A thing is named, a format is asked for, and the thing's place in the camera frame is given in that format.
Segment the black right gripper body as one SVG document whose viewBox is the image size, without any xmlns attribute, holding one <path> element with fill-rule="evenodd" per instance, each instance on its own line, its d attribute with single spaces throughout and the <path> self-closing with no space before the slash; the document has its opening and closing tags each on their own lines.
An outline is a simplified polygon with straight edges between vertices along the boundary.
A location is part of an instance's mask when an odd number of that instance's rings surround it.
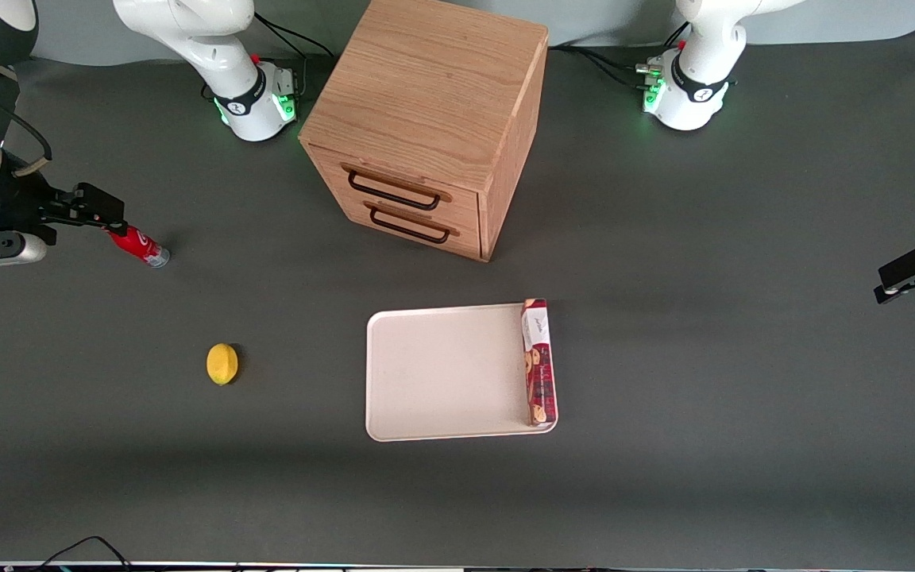
<svg viewBox="0 0 915 572">
<path fill-rule="evenodd" d="M 56 199 L 58 189 L 39 173 L 15 177 L 0 169 L 0 231 L 28 233 L 48 246 L 57 242 L 57 231 L 41 220 L 41 209 Z"/>
</svg>

